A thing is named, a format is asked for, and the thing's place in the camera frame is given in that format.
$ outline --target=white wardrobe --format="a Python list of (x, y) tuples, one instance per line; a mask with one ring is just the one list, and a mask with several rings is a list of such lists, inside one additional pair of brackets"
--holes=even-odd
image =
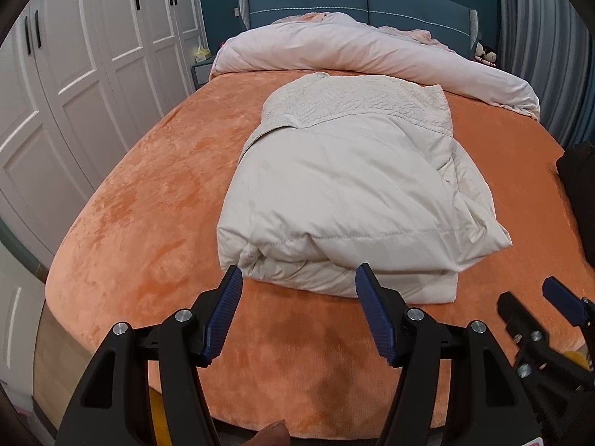
[(93, 192), (193, 92), (200, 0), (31, 0), (0, 47), (0, 217), (50, 266)]

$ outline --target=plush toy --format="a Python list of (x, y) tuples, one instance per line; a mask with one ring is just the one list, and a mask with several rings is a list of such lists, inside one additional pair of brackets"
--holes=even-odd
[(475, 60), (480, 64), (495, 67), (496, 52), (490, 49), (490, 47), (484, 47), (481, 43), (477, 42), (477, 47), (475, 48)]

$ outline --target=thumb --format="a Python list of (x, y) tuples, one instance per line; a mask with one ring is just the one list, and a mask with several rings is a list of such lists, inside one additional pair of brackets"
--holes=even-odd
[(285, 420), (281, 420), (261, 429), (244, 446), (290, 446), (290, 441)]

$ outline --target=orange blanket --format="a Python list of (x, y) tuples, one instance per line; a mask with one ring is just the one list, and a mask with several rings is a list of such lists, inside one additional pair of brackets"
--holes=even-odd
[[(95, 350), (117, 321), (159, 323), (219, 283), (215, 227), (237, 157), (266, 98), (304, 74), (217, 77), (157, 124), (100, 186), (64, 239), (46, 286), (51, 311), (86, 348)], [(462, 326), (484, 320), (512, 358), (515, 347), (496, 314), (499, 294), (512, 290), (553, 332), (555, 347), (577, 347), (578, 330), (540, 293), (543, 279), (555, 275), (579, 296), (595, 296), (595, 274), (555, 173), (562, 149), (528, 117), (447, 98), (454, 136), (492, 189), (513, 246), (461, 274), (455, 303), (424, 309)], [(214, 417), (250, 429), (286, 418), (292, 435), (327, 439), (376, 437), (398, 375), (378, 356), (356, 300), (251, 280), (221, 357), (200, 371)], [(150, 376), (160, 390), (156, 365)], [(446, 411), (443, 379), (435, 424)]]

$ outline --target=blue curtain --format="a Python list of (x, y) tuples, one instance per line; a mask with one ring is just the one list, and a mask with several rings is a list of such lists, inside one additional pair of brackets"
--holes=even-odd
[(501, 0), (498, 67), (531, 84), (562, 147), (595, 132), (595, 51), (568, 0)]

